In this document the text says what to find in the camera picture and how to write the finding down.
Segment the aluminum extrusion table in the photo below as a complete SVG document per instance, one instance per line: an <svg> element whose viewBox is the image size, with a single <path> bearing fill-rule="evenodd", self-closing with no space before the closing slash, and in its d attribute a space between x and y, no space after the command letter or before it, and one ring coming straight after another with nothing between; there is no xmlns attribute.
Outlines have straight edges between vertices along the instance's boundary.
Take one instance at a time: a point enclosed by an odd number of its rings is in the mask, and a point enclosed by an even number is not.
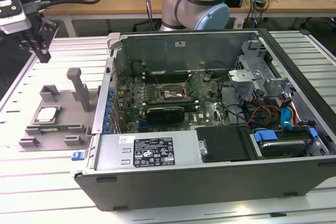
<svg viewBox="0 0 336 224"><path fill-rule="evenodd" d="M310 35L298 31L271 34L336 111L335 57ZM73 90L66 77L67 69L80 67L83 82L95 89L101 83L110 54L106 40L55 39L50 47L50 62L41 64L32 56L0 102L1 223L336 222L335 177L303 197L101 212L71 177L71 171L85 165L84 161L71 161L73 151L19 153L17 142L40 103L41 87L55 84L58 90Z"/></svg>

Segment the motherboard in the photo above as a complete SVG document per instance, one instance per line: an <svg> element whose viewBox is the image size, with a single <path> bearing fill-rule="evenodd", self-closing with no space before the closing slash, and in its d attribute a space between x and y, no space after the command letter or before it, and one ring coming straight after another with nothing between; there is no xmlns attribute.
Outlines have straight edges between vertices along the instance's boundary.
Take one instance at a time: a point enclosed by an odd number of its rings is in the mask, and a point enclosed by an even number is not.
<svg viewBox="0 0 336 224"><path fill-rule="evenodd" d="M117 103L122 133L194 130L230 125L219 102L219 82L205 72L120 76Z"/></svg>

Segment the warning label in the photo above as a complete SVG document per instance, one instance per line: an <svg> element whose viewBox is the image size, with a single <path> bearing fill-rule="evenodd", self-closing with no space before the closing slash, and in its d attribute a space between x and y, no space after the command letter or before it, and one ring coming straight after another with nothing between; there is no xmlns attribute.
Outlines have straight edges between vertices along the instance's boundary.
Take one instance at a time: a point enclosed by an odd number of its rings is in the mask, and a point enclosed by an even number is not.
<svg viewBox="0 0 336 224"><path fill-rule="evenodd" d="M171 137L134 140L135 167L175 165L173 139Z"/></svg>

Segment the desk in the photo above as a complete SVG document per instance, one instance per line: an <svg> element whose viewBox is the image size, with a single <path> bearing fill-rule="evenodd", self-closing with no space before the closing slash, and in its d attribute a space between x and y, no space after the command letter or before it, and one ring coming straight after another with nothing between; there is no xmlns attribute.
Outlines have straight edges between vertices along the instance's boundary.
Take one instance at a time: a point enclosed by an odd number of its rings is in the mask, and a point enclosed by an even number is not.
<svg viewBox="0 0 336 224"><path fill-rule="evenodd" d="M334 57L314 38L298 31L271 33L311 84L336 111ZM79 188L70 171L86 161L71 161L73 151L22 152L17 142L41 101L44 84L74 90L69 67L80 67L88 89L101 84L110 56L107 37L57 38L51 60L32 56L0 101L0 223L144 224L144 223L331 223L336 221L336 177L301 197L270 198L217 204L101 212ZM270 213L280 212L273 218Z"/></svg>
<svg viewBox="0 0 336 224"><path fill-rule="evenodd" d="M161 18L162 0L151 0L153 18ZM249 12L249 0L241 8L231 8L234 28L242 28ZM63 20L70 37L76 36L72 21L78 19L147 18L145 0L101 0L95 5L62 4L45 11L51 19ZM270 0L263 17L334 17L336 2L330 0Z"/></svg>

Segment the open computer chassis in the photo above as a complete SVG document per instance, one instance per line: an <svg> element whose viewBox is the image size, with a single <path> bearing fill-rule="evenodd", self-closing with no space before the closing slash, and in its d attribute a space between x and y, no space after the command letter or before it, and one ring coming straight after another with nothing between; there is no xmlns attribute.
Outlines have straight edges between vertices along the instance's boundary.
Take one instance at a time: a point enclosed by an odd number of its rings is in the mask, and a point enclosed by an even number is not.
<svg viewBox="0 0 336 224"><path fill-rule="evenodd" d="M336 115L268 31L111 34L87 167L103 211L299 196Z"/></svg>

